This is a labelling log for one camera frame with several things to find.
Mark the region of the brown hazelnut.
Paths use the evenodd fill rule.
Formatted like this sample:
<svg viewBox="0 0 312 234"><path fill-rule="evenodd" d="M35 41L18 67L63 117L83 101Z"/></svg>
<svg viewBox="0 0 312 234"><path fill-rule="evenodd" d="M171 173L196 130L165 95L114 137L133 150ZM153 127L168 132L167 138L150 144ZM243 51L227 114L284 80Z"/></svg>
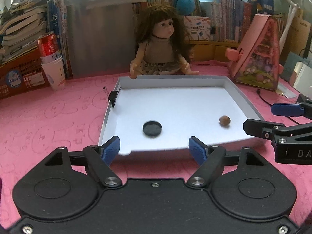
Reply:
<svg viewBox="0 0 312 234"><path fill-rule="evenodd" d="M219 123L223 127L227 127L231 123L231 119L228 116L222 116L219 118Z"/></svg>

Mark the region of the black round cap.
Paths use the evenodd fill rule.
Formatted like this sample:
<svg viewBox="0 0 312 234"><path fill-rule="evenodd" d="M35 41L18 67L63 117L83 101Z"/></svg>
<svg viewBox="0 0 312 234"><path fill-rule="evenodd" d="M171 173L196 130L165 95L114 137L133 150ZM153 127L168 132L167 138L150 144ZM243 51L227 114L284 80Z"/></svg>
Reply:
<svg viewBox="0 0 312 234"><path fill-rule="evenodd" d="M148 137L157 137L162 132L162 125L158 121L147 121L143 124L143 133Z"/></svg>

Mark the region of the small black binder clip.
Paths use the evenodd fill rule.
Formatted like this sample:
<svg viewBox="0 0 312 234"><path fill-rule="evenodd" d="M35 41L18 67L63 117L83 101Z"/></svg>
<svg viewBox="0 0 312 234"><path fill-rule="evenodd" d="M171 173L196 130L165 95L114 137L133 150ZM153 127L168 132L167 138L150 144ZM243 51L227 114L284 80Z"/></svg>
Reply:
<svg viewBox="0 0 312 234"><path fill-rule="evenodd" d="M119 88L119 90L114 90L114 91L108 91L107 87L104 86L103 87L103 91L104 93L107 95L107 100L108 103L114 108L115 104L116 104L116 100L117 100L117 96L120 92L121 88Z"/></svg>

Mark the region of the grey cardboard tray box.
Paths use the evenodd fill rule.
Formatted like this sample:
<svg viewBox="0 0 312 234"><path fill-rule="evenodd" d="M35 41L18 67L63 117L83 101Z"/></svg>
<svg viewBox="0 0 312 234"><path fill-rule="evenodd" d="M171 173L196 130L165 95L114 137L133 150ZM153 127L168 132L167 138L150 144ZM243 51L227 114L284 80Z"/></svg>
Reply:
<svg viewBox="0 0 312 234"><path fill-rule="evenodd" d="M207 145L222 145L228 150L262 145L261 138L247 135L247 119L262 120L261 114L243 92L225 76L156 75L118 78L114 90L121 88L115 107L108 104L99 144L113 136L120 138L121 156L135 154L183 155L190 137ZM228 116L223 127L219 118ZM157 137L143 133L143 124L158 121L162 132Z"/></svg>

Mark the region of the pink triangular toy house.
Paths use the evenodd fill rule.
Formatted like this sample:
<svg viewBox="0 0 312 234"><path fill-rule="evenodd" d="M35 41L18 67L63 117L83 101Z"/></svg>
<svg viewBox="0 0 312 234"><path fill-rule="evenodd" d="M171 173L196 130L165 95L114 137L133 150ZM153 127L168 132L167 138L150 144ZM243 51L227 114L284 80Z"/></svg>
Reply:
<svg viewBox="0 0 312 234"><path fill-rule="evenodd" d="M256 14L238 48L226 49L225 57L236 83L277 90L282 66L278 26L273 16Z"/></svg>

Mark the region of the pink towel mat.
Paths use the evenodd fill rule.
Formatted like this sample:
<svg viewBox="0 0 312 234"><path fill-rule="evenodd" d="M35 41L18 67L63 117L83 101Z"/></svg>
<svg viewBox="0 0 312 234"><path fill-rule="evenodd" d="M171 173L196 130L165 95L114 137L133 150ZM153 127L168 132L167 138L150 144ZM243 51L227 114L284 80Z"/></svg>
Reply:
<svg viewBox="0 0 312 234"><path fill-rule="evenodd" d="M68 80L59 91L42 88L1 100L1 225L8 228L20 216L12 200L12 189L38 162L58 146L80 151L98 143L107 107L107 95L117 78L126 74ZM289 119L274 116L260 99L256 88L237 85L266 121L292 126ZM291 218L302 224L311 217L311 165L286 165L274 162L271 143L256 150L278 168L297 189ZM112 170L122 179L183 177L197 169L193 160L135 162L114 161Z"/></svg>

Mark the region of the white paper cup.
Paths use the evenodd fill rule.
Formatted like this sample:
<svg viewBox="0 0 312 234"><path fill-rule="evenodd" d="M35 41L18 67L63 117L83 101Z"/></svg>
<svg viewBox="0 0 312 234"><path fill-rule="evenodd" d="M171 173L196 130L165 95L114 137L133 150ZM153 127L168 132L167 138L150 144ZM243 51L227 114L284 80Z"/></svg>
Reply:
<svg viewBox="0 0 312 234"><path fill-rule="evenodd" d="M62 57L49 63L41 64L43 71L48 79L51 88L54 91L60 90L65 87L65 72L63 69Z"/></svg>

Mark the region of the white lamp stand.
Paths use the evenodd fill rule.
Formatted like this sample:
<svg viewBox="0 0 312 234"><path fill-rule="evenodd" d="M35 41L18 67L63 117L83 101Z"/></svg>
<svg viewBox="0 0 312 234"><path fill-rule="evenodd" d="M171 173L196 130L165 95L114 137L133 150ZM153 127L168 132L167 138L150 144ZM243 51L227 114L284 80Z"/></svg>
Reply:
<svg viewBox="0 0 312 234"><path fill-rule="evenodd" d="M287 39L287 35L288 35L289 29L291 27L291 24L293 22L293 19L296 15L296 12L300 9L300 5L298 3L294 3L292 0L286 0L286 1L289 3L289 13L287 16L285 29L284 29L281 37L280 37L280 40L279 40L279 55L281 55L282 50L284 48L285 41Z"/></svg>

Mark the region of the yellow wooden drawer box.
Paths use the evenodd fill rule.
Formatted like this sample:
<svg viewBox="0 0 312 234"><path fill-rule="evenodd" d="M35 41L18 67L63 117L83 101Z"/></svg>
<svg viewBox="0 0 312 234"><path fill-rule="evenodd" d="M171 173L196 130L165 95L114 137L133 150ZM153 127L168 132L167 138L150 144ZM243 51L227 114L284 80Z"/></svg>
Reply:
<svg viewBox="0 0 312 234"><path fill-rule="evenodd" d="M192 60L196 62L216 60L220 62L229 62L225 56L227 48L237 49L239 43L235 42L217 42L217 41L195 41L188 42L191 45Z"/></svg>

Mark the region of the red plastic basket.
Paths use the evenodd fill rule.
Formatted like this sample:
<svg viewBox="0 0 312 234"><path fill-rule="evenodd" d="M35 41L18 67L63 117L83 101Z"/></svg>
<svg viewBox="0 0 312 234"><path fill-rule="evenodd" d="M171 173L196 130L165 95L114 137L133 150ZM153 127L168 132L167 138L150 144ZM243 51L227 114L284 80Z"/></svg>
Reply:
<svg viewBox="0 0 312 234"><path fill-rule="evenodd" d="M49 85L38 48L1 65L1 99Z"/></svg>

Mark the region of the brown haired doll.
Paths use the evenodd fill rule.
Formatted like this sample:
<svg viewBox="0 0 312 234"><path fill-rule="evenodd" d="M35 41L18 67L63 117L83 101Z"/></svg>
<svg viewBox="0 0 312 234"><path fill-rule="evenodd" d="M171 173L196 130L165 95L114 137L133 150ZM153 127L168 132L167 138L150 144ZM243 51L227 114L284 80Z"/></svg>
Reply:
<svg viewBox="0 0 312 234"><path fill-rule="evenodd" d="M151 5L146 8L136 31L136 55L129 65L130 78L177 72L199 74L191 69L187 32L174 7Z"/></svg>

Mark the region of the row of shelf books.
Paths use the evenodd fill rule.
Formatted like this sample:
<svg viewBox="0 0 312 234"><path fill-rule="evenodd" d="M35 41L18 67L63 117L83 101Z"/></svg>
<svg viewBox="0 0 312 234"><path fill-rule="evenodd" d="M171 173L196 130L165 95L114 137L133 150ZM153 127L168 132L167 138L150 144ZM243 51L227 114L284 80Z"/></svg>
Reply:
<svg viewBox="0 0 312 234"><path fill-rule="evenodd" d="M176 9L177 0L147 1L149 5ZM273 0L195 0L195 10L190 16L210 18L210 41L239 43L257 13L273 15L273 12Z"/></svg>

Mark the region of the red cola can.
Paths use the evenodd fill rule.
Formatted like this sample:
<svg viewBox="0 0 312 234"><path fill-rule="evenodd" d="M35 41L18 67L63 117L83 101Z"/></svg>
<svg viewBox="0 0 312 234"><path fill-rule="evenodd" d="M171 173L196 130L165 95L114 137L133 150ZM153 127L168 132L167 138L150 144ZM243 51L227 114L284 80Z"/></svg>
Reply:
<svg viewBox="0 0 312 234"><path fill-rule="evenodd" d="M38 38L38 48L43 64L56 61L61 56L58 39L54 32L48 32Z"/></svg>

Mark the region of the colourful stationery box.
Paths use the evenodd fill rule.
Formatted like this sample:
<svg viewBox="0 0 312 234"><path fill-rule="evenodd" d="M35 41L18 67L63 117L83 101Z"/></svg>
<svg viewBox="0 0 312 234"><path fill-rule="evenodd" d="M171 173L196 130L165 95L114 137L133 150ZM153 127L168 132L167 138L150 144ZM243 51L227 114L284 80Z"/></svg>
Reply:
<svg viewBox="0 0 312 234"><path fill-rule="evenodd" d="M202 16L184 16L184 25L192 41L210 41L210 18Z"/></svg>

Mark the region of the grey metal bin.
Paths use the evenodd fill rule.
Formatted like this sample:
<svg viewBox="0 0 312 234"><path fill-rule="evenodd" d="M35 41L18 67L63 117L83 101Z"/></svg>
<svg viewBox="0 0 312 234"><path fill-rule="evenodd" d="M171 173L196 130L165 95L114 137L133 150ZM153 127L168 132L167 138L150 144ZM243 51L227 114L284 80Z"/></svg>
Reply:
<svg viewBox="0 0 312 234"><path fill-rule="evenodd" d="M65 0L74 78L127 72L135 57L132 0Z"/></svg>

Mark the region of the blue plush ball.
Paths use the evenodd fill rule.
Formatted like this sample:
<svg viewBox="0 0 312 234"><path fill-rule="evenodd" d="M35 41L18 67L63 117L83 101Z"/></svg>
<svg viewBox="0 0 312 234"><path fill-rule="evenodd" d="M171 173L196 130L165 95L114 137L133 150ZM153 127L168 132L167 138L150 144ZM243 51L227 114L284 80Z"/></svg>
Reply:
<svg viewBox="0 0 312 234"><path fill-rule="evenodd" d="M190 15L195 10L195 0L177 0L176 10L179 15Z"/></svg>

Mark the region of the stack of books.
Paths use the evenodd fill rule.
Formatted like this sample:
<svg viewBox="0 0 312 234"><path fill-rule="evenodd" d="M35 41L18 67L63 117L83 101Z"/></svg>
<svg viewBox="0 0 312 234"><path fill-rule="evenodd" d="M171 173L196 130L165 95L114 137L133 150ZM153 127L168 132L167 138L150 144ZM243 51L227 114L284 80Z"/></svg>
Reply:
<svg viewBox="0 0 312 234"><path fill-rule="evenodd" d="M13 0L1 15L1 63L13 60L36 47L47 32L48 1Z"/></svg>

